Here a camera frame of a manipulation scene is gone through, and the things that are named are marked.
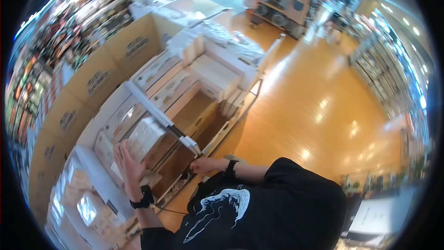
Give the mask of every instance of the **cardboard divider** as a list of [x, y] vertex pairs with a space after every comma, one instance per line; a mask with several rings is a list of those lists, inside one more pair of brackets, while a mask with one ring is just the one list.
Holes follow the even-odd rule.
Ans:
[[[154, 17], [156, 14], [149, 13], [134, 21], [92, 53], [59, 92], [46, 114], [37, 136], [37, 151], [32, 157], [29, 178], [29, 204], [41, 225], [46, 218], [50, 190], [63, 169], [65, 155], [69, 155], [77, 139], [88, 148], [94, 146], [100, 128], [82, 133], [84, 128], [97, 124], [91, 120], [97, 112], [100, 115], [96, 117], [103, 116], [108, 112], [106, 106], [114, 106], [115, 103], [106, 104], [105, 101], [118, 85], [163, 51], [162, 35], [175, 35], [181, 30], [168, 20]], [[44, 149], [58, 145], [59, 141], [64, 141], [60, 146], [64, 150], [52, 160], [45, 159]]]
[[111, 92], [126, 80], [128, 72], [117, 67], [104, 47], [99, 47], [64, 86], [92, 110], [97, 110]]

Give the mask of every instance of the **black wrist strap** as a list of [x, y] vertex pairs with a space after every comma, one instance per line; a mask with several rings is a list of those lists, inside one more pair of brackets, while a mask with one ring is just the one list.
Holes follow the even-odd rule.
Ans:
[[234, 165], [236, 164], [236, 162], [238, 162], [239, 160], [230, 160], [230, 163], [228, 164], [227, 169], [225, 170], [225, 175], [226, 176], [230, 176], [230, 177], [235, 177], [236, 176], [236, 171], [233, 170]]

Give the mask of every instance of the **glossy floor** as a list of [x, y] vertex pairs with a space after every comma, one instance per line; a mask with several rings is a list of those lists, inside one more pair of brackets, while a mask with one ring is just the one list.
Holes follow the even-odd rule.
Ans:
[[[234, 30], [265, 50], [280, 35], [266, 23], [249, 28], [244, 14], [235, 17]], [[286, 37], [259, 98], [214, 157], [231, 153], [251, 164], [270, 165], [283, 156], [336, 182], [341, 174], [399, 166], [399, 130], [388, 124], [376, 97], [348, 66], [356, 43], [344, 37], [341, 45], [331, 45], [318, 34], [311, 29], [300, 41]], [[186, 212], [200, 181], [196, 177], [167, 208]], [[183, 215], [163, 211], [159, 217], [176, 231]], [[138, 239], [131, 247], [140, 247]]]

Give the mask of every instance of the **white box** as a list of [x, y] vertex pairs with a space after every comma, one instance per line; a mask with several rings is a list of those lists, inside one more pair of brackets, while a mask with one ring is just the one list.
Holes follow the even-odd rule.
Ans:
[[68, 173], [67, 178], [69, 185], [73, 188], [79, 190], [90, 190], [92, 189], [91, 182], [89, 181], [88, 175], [80, 163], [79, 159], [72, 157], [69, 159], [67, 164]]
[[156, 151], [157, 145], [165, 133], [165, 130], [158, 125], [153, 117], [144, 118], [131, 133], [128, 139], [131, 147], [128, 150], [133, 158], [140, 163], [145, 156]]
[[86, 191], [77, 202], [77, 210], [88, 227], [100, 225], [100, 222], [112, 212], [110, 208], [106, 209], [106, 205], [100, 197], [90, 191]]
[[132, 122], [136, 122], [147, 110], [134, 96], [130, 96], [103, 126], [103, 132], [115, 144], [130, 130]]
[[237, 97], [241, 94], [241, 90], [236, 89], [236, 91], [229, 97], [225, 102], [223, 102], [220, 106], [220, 111], [224, 117], [228, 117], [228, 114], [230, 113], [231, 107], [236, 101]]
[[103, 167], [108, 171], [112, 180], [117, 186], [123, 186], [123, 178], [120, 175], [119, 169], [114, 161], [113, 144], [103, 131], [100, 131], [96, 143], [94, 145], [94, 152], [97, 154]]
[[150, 98], [150, 101], [162, 112], [165, 112], [180, 96], [193, 86], [195, 82], [197, 82], [196, 76], [191, 75], [188, 70], [183, 69], [157, 91]]
[[189, 66], [189, 70], [196, 73], [208, 88], [212, 87], [216, 92], [223, 92], [223, 99], [229, 98], [241, 81], [241, 77], [234, 71], [206, 54], [197, 58]]
[[131, 79], [142, 89], [148, 91], [163, 75], [175, 67], [180, 58], [165, 51], [158, 58], [152, 58]]

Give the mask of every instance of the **display table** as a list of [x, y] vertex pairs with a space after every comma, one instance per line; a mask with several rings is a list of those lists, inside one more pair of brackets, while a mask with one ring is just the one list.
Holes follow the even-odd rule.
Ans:
[[212, 156], [248, 112], [285, 38], [264, 53], [216, 23], [230, 10], [188, 26], [162, 12], [142, 16], [99, 47], [42, 118], [30, 208], [69, 241], [80, 235], [92, 249], [125, 245], [139, 225], [114, 145], [128, 139], [132, 157], [147, 161], [141, 185], [166, 206], [194, 177], [189, 164]]

